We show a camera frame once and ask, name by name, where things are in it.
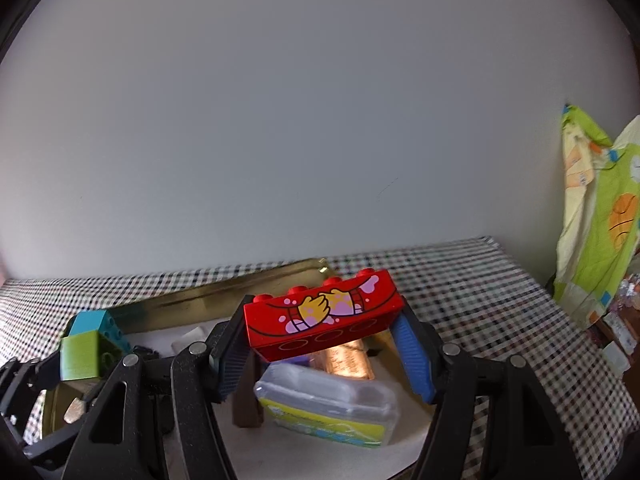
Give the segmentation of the green toy cube brick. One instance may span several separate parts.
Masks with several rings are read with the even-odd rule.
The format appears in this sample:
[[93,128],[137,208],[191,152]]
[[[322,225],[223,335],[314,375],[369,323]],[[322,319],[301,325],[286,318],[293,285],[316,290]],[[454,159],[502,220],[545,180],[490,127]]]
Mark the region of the green toy cube brick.
[[61,379],[101,379],[121,358],[122,349],[98,330],[66,336],[60,344]]

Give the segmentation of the teal toy brick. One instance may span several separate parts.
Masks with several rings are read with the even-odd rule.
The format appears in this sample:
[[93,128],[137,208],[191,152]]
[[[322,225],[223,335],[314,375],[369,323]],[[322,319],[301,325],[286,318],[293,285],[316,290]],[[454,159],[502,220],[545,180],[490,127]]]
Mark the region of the teal toy brick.
[[68,336],[85,332],[99,332],[125,354],[131,351],[128,339],[107,310],[89,310],[77,313],[68,331]]

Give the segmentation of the white power adapter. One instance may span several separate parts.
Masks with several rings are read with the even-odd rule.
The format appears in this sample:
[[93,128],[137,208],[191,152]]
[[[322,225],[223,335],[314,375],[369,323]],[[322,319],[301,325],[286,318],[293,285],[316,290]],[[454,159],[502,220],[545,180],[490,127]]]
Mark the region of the white power adapter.
[[195,326],[194,328],[192,328],[192,330],[189,330],[188,332],[174,340],[170,344],[171,349],[176,356],[182,350],[189,348],[191,344],[194,344],[194,342],[204,342],[206,341],[206,338],[207,334],[205,333],[205,330],[203,330],[203,327]]

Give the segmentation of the brown harmonica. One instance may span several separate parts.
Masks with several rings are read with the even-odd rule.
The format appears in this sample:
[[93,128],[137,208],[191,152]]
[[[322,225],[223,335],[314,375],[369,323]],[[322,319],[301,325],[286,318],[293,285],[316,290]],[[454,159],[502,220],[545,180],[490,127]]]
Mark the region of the brown harmonica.
[[254,385],[262,377],[262,361],[253,351],[248,355],[238,386],[232,396],[232,422],[239,428],[259,428],[264,410],[254,393]]

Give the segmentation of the clear floss pick box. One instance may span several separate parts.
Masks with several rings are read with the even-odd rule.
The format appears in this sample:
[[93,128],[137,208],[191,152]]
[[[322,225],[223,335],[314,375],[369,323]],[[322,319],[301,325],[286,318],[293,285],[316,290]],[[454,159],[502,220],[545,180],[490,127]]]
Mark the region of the clear floss pick box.
[[378,380],[274,363],[254,385],[264,411],[286,429],[334,442],[378,448],[400,419],[395,391]]

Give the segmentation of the rose gold compact case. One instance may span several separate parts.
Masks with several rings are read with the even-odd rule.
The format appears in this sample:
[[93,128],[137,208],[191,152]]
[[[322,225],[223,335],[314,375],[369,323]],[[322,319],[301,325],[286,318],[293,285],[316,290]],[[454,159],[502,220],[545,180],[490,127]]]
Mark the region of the rose gold compact case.
[[373,380],[375,374],[361,339],[339,344],[314,354],[309,358],[314,370],[357,380]]

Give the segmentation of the red toy brick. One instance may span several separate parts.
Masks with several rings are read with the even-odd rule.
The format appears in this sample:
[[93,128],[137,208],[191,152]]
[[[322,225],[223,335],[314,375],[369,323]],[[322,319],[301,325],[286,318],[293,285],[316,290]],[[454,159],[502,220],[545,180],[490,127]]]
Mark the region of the red toy brick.
[[390,272],[367,268],[314,288],[258,295],[243,312],[250,348],[272,363],[387,330],[405,305]]

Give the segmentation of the white cork-top small box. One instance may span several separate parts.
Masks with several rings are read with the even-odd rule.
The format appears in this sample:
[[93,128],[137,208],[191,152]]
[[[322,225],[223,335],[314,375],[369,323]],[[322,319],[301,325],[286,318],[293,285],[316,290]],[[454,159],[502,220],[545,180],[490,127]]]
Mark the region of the white cork-top small box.
[[81,379],[66,382],[74,393],[73,399],[68,404],[63,416],[66,424],[73,424],[84,416],[102,387],[102,382],[97,379]]

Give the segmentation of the purple small block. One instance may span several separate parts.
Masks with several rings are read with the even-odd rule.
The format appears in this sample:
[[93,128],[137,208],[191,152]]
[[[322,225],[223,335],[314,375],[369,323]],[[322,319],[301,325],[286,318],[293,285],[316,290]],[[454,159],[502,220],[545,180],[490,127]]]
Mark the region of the purple small block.
[[288,363],[288,364],[294,364],[299,366],[308,366],[310,361],[309,361],[309,356],[293,356],[292,358],[281,360],[281,363]]

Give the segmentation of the gold metal tin tray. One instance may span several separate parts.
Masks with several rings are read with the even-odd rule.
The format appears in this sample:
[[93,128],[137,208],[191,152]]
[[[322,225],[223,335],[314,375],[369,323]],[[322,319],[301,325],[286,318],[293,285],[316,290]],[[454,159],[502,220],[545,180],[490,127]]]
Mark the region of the gold metal tin tray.
[[[157,333],[173,334],[181,325],[200,324],[208,336],[217,323],[230,320],[236,308],[244,307],[258,295],[281,296],[296,286],[314,288],[328,278],[339,276],[317,260],[305,260],[125,304],[114,308],[112,315],[125,334],[155,347]],[[392,325],[361,338],[375,374],[373,380],[392,388],[400,407],[400,419],[386,444],[363,448],[300,434],[277,425],[265,411],[259,428],[239,428],[232,422],[235,388],[214,407],[235,472],[232,479],[411,479],[431,416],[422,405],[407,404],[399,397],[406,374],[390,332]],[[270,365],[281,363],[260,360],[262,375]],[[164,448],[169,467],[167,479],[186,479],[178,464],[177,439],[172,430],[164,437]]]

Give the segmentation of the checkered tablecloth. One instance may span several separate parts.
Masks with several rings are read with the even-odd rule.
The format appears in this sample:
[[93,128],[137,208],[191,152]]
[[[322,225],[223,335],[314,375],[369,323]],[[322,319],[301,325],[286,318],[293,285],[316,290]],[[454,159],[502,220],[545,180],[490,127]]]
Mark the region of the checkered tablecloth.
[[[474,356],[524,356],[566,426],[582,476],[603,479],[617,465],[626,437],[639,428],[638,408],[592,340],[496,240],[483,236],[326,260],[345,275],[367,266],[389,270],[416,315]],[[14,278],[1,289],[1,359],[45,358],[80,310],[266,269],[268,263],[253,262],[95,278]]]

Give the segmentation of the cluttered side table items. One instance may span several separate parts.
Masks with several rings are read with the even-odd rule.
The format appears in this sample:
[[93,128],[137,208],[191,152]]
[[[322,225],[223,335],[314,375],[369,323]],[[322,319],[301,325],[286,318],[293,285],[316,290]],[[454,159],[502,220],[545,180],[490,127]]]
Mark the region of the cluttered side table items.
[[617,376],[639,361],[639,274],[628,274],[606,308],[589,329],[608,366]]

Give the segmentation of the green patterned hanging cloth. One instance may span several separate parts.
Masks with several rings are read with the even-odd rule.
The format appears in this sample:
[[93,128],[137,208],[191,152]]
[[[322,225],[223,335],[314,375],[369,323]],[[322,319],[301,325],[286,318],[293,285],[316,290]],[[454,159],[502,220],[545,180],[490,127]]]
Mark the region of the green patterned hanging cloth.
[[561,140],[564,214],[553,298],[584,330],[605,315],[639,246],[639,119],[611,139],[567,104]]

